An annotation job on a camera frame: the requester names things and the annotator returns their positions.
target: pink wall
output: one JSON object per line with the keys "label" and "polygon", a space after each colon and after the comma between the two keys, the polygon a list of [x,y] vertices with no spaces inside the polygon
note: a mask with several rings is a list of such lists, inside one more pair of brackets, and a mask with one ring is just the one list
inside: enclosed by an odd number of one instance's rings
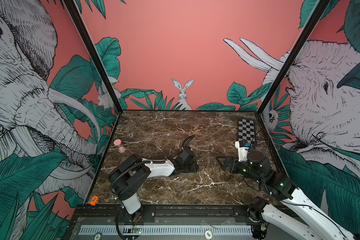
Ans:
{"label": "pink wall", "polygon": [[[105,19],[83,1],[82,16],[95,43],[104,37],[120,41],[116,89],[162,90],[170,99],[179,94],[171,78],[182,86],[194,79],[187,89],[187,102],[196,109],[210,102],[231,105],[226,92],[234,81],[251,93],[264,79],[264,72],[241,60],[223,39],[237,43],[240,37],[248,39],[278,59],[292,48],[301,31],[302,2],[126,0],[124,4],[105,0]],[[139,109],[129,99],[127,104],[128,109]]]}

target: rabbit ear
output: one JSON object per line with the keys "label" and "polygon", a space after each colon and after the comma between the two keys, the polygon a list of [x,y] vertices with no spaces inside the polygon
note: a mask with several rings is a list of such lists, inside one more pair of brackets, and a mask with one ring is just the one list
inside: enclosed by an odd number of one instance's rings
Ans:
{"label": "rabbit ear", "polygon": [[185,84],[185,86],[184,86],[184,89],[189,88],[194,82],[195,82],[195,80],[193,80],[193,79],[188,80],[188,82],[187,82],[187,83]]}
{"label": "rabbit ear", "polygon": [[181,90],[181,84],[179,83],[178,80],[172,78],[172,82],[173,82],[173,84],[175,85],[175,88]]}

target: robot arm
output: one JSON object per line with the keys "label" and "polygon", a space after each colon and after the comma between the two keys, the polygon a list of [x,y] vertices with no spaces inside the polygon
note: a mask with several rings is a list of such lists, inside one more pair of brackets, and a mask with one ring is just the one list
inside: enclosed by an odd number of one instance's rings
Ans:
{"label": "robot arm", "polygon": [[[236,165],[234,166],[236,171],[242,174],[244,178],[258,182],[261,190],[297,213],[308,226],[284,214],[260,197],[257,197],[248,209],[251,219],[272,223],[299,240],[360,239],[360,235],[354,236],[332,220],[287,176],[273,171],[268,157],[264,156],[263,153],[259,151],[248,152],[244,142],[241,144],[235,142],[235,146],[239,153],[239,161],[235,162]],[[245,156],[244,161],[240,161],[240,156]],[[259,239],[265,237],[265,234],[266,231],[264,234],[257,233],[260,236]]]}
{"label": "robot arm", "polygon": [[183,148],[174,156],[164,160],[148,160],[138,154],[131,155],[109,175],[111,185],[108,192],[118,198],[121,205],[129,213],[130,220],[139,218],[142,209],[137,190],[147,178],[157,176],[172,176],[183,172],[196,172],[198,163],[195,154],[188,143],[195,137],[190,136],[183,142]]}

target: elephant tusk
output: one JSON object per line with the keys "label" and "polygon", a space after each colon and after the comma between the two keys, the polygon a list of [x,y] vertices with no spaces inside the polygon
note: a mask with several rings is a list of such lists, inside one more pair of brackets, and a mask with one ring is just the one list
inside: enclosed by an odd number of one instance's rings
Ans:
{"label": "elephant tusk", "polygon": [[98,135],[97,142],[99,142],[100,136],[101,136],[100,126],[99,126],[99,123],[97,122],[96,117],[93,115],[93,113],[88,108],[86,108],[83,104],[81,104],[76,99],[71,98],[53,88],[49,88],[49,90],[48,90],[48,99],[52,103],[65,104],[69,107],[76,108],[77,110],[86,114],[88,116],[88,118],[95,124],[97,135]]}
{"label": "elephant tusk", "polygon": [[71,180],[85,175],[90,169],[91,166],[87,167],[84,170],[72,171],[58,166],[55,170],[51,172],[50,176],[60,180]]}
{"label": "elephant tusk", "polygon": [[11,130],[11,134],[17,144],[25,151],[30,157],[36,157],[44,154],[43,151],[37,146],[36,142],[32,138],[28,127],[20,126]]}

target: elephant ear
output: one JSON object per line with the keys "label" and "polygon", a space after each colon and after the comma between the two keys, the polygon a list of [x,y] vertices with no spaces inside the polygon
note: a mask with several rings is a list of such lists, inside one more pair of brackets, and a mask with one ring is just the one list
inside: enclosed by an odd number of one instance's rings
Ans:
{"label": "elephant ear", "polygon": [[57,34],[40,0],[0,1],[0,17],[10,27],[33,69],[47,79],[53,66]]}

